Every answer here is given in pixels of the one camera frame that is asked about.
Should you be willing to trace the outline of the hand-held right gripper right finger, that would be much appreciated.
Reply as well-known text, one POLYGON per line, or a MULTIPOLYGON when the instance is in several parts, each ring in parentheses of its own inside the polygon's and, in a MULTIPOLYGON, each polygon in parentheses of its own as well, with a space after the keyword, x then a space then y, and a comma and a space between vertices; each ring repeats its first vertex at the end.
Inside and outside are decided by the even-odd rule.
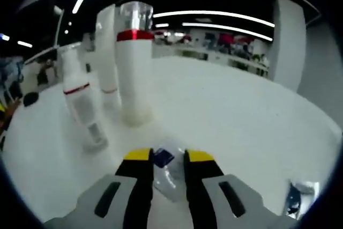
POLYGON ((257 191, 236 176, 225 175, 206 152, 185 151, 184 175, 194 228, 295 227, 295 219, 266 208, 257 191))

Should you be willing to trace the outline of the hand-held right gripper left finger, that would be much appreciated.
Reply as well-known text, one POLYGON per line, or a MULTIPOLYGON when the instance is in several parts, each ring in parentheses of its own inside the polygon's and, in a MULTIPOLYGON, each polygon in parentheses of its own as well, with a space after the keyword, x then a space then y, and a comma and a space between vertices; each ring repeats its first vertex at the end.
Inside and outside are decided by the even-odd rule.
POLYGON ((135 149, 115 174, 107 174, 84 191, 76 207, 45 228, 146 228, 153 198, 153 150, 135 149))

